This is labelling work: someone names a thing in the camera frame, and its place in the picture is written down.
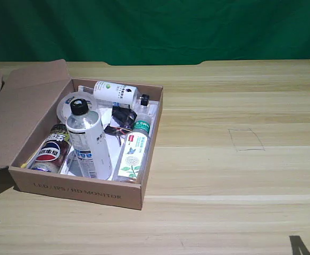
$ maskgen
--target open cardboard box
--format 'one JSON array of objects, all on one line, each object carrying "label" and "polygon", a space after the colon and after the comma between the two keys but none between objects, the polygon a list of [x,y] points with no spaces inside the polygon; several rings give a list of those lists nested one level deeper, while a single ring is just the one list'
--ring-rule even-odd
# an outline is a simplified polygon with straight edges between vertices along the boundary
[{"label": "open cardboard box", "polygon": [[151,100],[159,101],[140,184],[20,168],[58,123],[58,102],[77,91],[79,85],[93,88],[96,81],[69,77],[63,59],[11,72],[0,92],[0,167],[9,166],[10,174],[23,192],[141,209],[162,112],[163,87],[116,81],[136,86],[141,93],[149,94]]}]

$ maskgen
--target green curtain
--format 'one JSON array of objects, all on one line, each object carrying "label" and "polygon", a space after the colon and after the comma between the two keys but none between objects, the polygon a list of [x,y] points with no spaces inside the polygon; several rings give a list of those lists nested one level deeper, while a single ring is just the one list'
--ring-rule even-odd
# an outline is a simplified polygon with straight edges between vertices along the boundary
[{"label": "green curtain", "polygon": [[0,61],[310,58],[310,0],[0,0]]}]

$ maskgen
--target clear plastic lid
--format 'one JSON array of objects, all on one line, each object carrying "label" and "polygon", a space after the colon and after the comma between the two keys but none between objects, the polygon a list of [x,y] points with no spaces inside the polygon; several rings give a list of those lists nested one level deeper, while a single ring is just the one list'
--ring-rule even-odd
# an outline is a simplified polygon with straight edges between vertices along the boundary
[{"label": "clear plastic lid", "polygon": [[71,115],[70,103],[76,99],[85,99],[90,110],[97,111],[98,105],[97,100],[93,95],[87,92],[73,92],[65,96],[59,102],[57,106],[57,116],[61,123],[65,124],[68,117]]}]

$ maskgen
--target white bottle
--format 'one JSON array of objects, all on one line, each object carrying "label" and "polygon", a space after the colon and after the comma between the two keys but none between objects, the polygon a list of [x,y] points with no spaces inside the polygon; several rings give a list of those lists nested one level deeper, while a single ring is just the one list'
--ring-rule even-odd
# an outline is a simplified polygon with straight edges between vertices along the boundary
[{"label": "white bottle", "polygon": [[100,105],[108,107],[120,106],[134,109],[140,104],[140,92],[136,87],[107,81],[97,81],[94,89],[79,86],[78,91],[93,94]]},{"label": "white bottle", "polygon": [[142,100],[132,132],[125,139],[112,181],[140,183],[149,146],[151,117],[147,114],[149,98]]},{"label": "white bottle", "polygon": [[112,165],[100,115],[89,110],[85,99],[74,100],[70,106],[66,128],[83,176],[108,179]]}]

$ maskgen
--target wood grain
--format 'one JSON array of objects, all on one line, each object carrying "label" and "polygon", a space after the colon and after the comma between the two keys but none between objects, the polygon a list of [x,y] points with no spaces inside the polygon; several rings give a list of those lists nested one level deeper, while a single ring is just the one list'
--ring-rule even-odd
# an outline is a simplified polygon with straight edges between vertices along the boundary
[{"label": "wood grain", "polygon": [[292,255],[291,235],[310,251],[310,60],[72,62],[69,72],[164,86],[144,208],[10,188],[0,254]]}]

